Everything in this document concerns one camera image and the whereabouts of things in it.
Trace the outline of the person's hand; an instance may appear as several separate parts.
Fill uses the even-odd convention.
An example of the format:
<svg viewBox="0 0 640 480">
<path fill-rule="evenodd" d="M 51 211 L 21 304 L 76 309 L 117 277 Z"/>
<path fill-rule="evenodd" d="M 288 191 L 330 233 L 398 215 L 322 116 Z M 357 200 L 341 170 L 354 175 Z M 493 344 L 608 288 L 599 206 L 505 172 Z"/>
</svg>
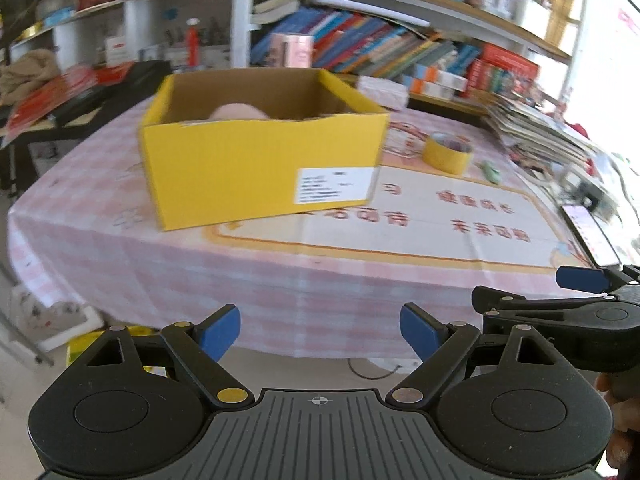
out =
<svg viewBox="0 0 640 480">
<path fill-rule="evenodd" d="M 627 465 L 631 453 L 636 448 L 630 434 L 640 430 L 639 398 L 635 396 L 618 400 L 611 391 L 612 380 L 608 374 L 600 374 L 594 386 L 603 394 L 614 419 L 614 431 L 606 448 L 606 460 L 608 466 L 620 470 Z"/>
</svg>

